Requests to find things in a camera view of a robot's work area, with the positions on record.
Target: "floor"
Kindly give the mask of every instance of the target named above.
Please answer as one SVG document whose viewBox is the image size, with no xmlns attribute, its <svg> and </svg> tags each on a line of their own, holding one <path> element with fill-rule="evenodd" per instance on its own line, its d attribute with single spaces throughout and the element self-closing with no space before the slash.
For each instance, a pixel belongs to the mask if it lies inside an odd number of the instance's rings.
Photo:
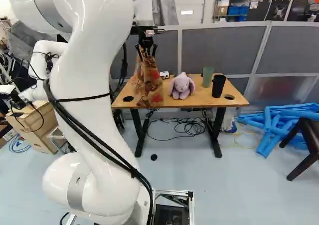
<svg viewBox="0 0 319 225">
<path fill-rule="evenodd" d="M 172 126 L 158 121 L 149 133 L 173 137 Z M 193 190 L 197 225 L 318 223 L 319 164 L 288 182 L 286 175 L 306 151 L 276 149 L 264 159 L 253 150 L 260 136 L 248 126 L 239 126 L 235 135 L 221 134 L 222 159 L 214 157 L 207 134 L 169 142 L 147 138 L 139 159 L 141 171 L 154 188 Z M 137 137 L 132 121 L 126 121 L 123 137 L 134 150 Z M 158 155 L 156 161 L 150 160 L 152 154 Z M 65 208 L 47 199 L 41 189 L 41 177 L 56 156 L 31 149 L 14 154 L 7 146 L 0 149 L 0 224 L 59 224 Z M 92 223 L 77 220 L 75 224 Z"/>
</svg>

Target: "fabric curtain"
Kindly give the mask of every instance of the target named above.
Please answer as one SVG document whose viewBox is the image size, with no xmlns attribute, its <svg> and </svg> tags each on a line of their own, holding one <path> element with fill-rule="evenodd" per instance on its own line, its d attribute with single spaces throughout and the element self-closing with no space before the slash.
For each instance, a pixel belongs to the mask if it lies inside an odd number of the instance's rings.
<svg viewBox="0 0 319 225">
<path fill-rule="evenodd" d="M 152 0 L 155 25 L 178 25 L 175 0 Z"/>
</svg>

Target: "paper bag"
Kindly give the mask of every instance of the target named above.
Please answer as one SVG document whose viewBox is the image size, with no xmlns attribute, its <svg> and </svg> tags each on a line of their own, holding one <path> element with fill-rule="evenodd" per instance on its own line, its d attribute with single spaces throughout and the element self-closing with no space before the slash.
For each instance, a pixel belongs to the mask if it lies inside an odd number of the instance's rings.
<svg viewBox="0 0 319 225">
<path fill-rule="evenodd" d="M 138 106 L 156 108 L 163 105 L 163 80 L 156 60 L 140 47 L 142 59 L 137 55 L 132 86 L 134 94 L 140 95 Z"/>
</svg>

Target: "stuffed bunny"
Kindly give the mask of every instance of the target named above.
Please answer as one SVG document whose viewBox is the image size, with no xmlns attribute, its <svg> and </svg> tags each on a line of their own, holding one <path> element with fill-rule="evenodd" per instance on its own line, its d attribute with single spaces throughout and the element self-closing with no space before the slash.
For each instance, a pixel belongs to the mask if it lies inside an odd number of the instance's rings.
<svg viewBox="0 0 319 225">
<path fill-rule="evenodd" d="M 189 94 L 194 93 L 195 84 L 185 72 L 173 79 L 170 85 L 170 95 L 173 99 L 186 99 Z"/>
</svg>

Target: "black tumbler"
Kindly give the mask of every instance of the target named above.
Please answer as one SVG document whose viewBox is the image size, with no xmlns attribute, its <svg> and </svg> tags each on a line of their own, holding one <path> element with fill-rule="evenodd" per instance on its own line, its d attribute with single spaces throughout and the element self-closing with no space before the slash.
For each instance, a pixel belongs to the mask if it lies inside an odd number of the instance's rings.
<svg viewBox="0 0 319 225">
<path fill-rule="evenodd" d="M 211 92 L 211 96 L 213 96 L 214 98 L 220 98 L 221 92 L 223 92 L 226 76 L 222 74 L 216 74 L 212 81 L 213 89 Z"/>
</svg>

